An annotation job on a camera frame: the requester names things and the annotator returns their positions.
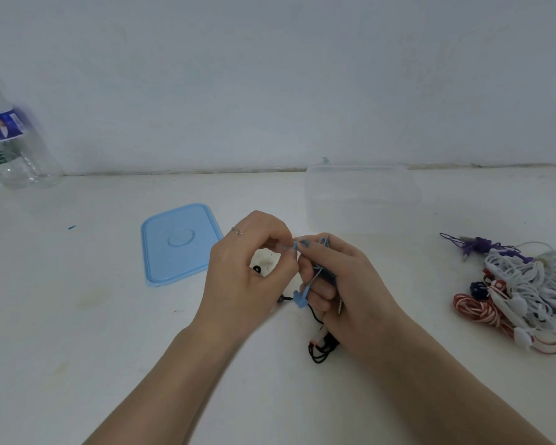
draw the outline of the white table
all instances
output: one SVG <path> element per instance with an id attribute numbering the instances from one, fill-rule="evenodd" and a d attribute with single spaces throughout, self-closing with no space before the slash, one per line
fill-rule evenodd
<path id="1" fill-rule="evenodd" d="M 527 353 L 452 310 L 453 294 L 480 277 L 482 259 L 463 263 L 437 235 L 556 247 L 556 168 L 414 175 L 420 228 L 344 239 L 367 253 L 409 315 L 556 441 L 556 356 Z M 0 444 L 82 442 L 193 318 L 206 273 L 147 288 L 147 217 L 198 201 L 225 233 L 253 209 L 282 218 L 294 234 L 318 232 L 306 224 L 303 176 L 68 177 L 45 191 L 0 191 Z M 280 306 L 222 377 L 192 444 L 413 443 L 342 349 L 324 364 L 311 361 L 306 346 L 317 329 L 308 309 Z"/>

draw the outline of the forearm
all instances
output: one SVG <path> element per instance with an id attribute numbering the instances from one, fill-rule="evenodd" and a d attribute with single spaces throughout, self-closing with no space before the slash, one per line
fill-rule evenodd
<path id="1" fill-rule="evenodd" d="M 424 443 L 551 444 L 414 321 L 390 332 L 367 364 Z"/>
<path id="2" fill-rule="evenodd" d="M 184 329 L 85 445 L 182 443 L 202 400 L 236 348 L 193 326 Z"/>

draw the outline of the cable bundle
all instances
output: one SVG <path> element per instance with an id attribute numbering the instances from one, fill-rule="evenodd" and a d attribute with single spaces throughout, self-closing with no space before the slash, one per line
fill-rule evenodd
<path id="1" fill-rule="evenodd" d="M 441 236 L 460 247 L 464 258 L 472 251 L 487 254 L 482 281 L 470 285 L 471 296 L 456 294 L 453 307 L 473 321 L 502 329 L 524 348 L 556 354 L 556 250 L 548 246 L 548 252 L 525 257 L 518 247 L 481 237 Z M 470 244 L 478 246 L 469 248 Z"/>

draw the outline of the water bottle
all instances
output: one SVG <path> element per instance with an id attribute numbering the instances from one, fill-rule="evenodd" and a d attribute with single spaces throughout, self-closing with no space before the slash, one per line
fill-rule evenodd
<path id="1" fill-rule="evenodd" d="M 0 182 L 18 189 L 38 182 L 37 166 L 22 151 L 27 128 L 0 93 Z"/>

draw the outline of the plastic lid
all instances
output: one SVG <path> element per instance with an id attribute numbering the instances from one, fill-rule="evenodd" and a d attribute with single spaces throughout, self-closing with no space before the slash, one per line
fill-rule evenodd
<path id="1" fill-rule="evenodd" d="M 151 287 L 206 270 L 210 249 L 222 239 L 212 211 L 200 203 L 154 215 L 141 230 L 146 284 Z"/>

